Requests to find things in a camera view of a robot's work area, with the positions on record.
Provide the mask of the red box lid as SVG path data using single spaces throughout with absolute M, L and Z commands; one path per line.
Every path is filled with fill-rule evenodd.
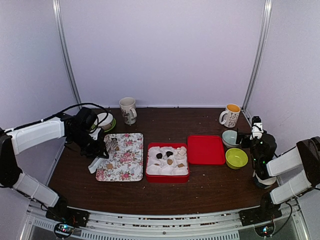
M 217 135 L 189 135 L 187 158 L 191 165 L 224 165 L 226 158 L 222 138 Z

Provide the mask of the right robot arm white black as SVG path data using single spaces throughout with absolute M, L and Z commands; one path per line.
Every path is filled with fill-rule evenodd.
M 257 125 L 251 133 L 237 132 L 236 143 L 248 148 L 252 167 L 258 181 L 270 180 L 298 167 L 301 171 L 286 183 L 263 195 L 256 210 L 259 220 L 268 220 L 280 205 L 293 197 L 300 197 L 320 184 L 320 137 L 298 141 L 293 148 L 275 156 L 277 149 L 273 135 Z

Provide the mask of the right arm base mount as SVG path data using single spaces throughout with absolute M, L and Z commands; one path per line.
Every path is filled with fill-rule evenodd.
M 239 211 L 239 218 L 243 227 L 249 225 L 258 225 L 255 232 L 260 237 L 271 237 L 276 233 L 275 219 L 282 216 L 280 204 L 272 201 L 270 193 L 262 195 L 258 207 Z

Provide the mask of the dark heart chocolate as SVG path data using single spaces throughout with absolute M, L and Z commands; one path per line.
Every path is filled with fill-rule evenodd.
M 173 152 L 171 152 L 171 151 L 167 151 L 167 152 L 166 152 L 167 158 L 169 158 L 169 157 L 172 156 L 172 155 L 173 155 Z

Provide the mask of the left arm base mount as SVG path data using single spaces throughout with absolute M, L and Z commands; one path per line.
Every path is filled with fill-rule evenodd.
M 65 240 L 69 238 L 80 227 L 86 227 L 90 213 L 86 210 L 71 208 L 68 206 L 68 200 L 58 195 L 57 202 L 53 206 L 41 204 L 46 210 L 45 217 L 57 221 L 53 227 L 53 233 L 58 239 Z

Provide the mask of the white square chocolate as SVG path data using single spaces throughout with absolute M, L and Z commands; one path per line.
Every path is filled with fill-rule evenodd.
M 177 149 L 177 157 L 179 159 L 185 158 L 187 155 L 187 149 L 185 147 L 180 147 Z

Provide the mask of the metal tongs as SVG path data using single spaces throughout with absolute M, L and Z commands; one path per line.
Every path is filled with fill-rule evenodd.
M 88 170 L 91 174 L 95 173 L 100 164 L 109 159 L 111 152 L 115 151 L 118 146 L 118 139 L 116 137 L 108 137 L 104 138 L 104 150 L 101 155 L 97 156 L 91 164 L 88 166 Z

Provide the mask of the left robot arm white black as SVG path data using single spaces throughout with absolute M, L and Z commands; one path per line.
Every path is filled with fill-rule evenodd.
M 13 189 L 43 204 L 61 222 L 72 218 L 67 201 L 45 181 L 54 166 L 54 155 L 63 141 L 76 144 L 80 155 L 106 158 L 108 151 L 99 125 L 109 117 L 99 117 L 82 107 L 77 114 L 65 110 L 41 120 L 0 131 L 0 186 Z

